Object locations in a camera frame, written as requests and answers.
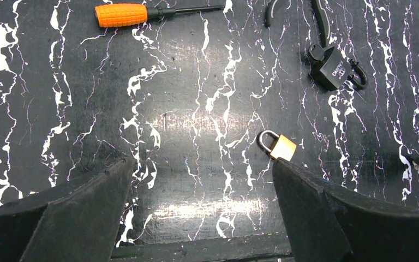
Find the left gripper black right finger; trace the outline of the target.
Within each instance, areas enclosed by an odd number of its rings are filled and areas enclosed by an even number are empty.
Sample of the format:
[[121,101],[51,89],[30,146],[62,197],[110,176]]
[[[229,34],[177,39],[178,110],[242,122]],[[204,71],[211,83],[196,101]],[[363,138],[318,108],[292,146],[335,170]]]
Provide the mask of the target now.
[[284,159],[272,169],[296,261],[419,261],[419,210],[327,181]]

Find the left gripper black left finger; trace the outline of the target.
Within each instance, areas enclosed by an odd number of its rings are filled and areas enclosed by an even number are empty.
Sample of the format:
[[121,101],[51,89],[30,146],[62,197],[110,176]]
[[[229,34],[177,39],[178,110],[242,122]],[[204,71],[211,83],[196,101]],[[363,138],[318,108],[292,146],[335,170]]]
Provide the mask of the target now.
[[0,206],[0,261],[109,261],[135,161]]

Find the brass padlock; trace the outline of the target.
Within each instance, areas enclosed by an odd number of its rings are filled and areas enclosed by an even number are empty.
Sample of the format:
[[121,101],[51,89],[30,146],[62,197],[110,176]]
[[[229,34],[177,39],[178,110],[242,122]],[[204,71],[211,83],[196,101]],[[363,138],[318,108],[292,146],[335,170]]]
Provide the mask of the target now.
[[[264,143],[264,137],[270,136],[273,142],[267,146]],[[291,161],[297,149],[297,145],[282,134],[277,134],[271,130],[263,130],[258,135],[258,144],[264,152],[266,152],[272,159],[284,159]]]

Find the black padlock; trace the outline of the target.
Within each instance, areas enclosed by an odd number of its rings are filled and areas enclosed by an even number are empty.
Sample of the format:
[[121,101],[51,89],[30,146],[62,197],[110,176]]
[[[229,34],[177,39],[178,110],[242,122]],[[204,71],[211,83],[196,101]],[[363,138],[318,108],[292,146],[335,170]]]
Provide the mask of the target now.
[[335,91],[346,81],[350,81],[356,90],[365,90],[368,86],[368,77],[358,61],[346,60],[335,47],[321,47],[312,44],[307,50],[308,58],[312,64],[309,75],[328,91]]

